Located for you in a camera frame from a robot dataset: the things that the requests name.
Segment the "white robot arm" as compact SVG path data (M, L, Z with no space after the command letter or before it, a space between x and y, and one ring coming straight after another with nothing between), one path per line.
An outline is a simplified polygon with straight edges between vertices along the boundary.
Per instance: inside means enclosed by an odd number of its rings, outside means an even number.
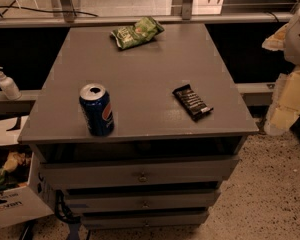
M277 136L287 132L300 116L300 6L290 21L268 37L262 47L283 51L284 59L294 65L291 73L280 74L276 80L266 114L264 131Z

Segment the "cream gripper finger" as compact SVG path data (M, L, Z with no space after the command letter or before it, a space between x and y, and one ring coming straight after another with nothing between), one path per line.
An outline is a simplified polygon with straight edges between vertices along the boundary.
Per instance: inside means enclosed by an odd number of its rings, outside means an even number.
M285 36L288 25L285 24L280 27L274 34L266 38L262 43L262 47L270 51L283 51L285 48Z
M299 116L300 66L296 66L290 74L280 74L275 82L264 131L270 136L281 135L290 129Z

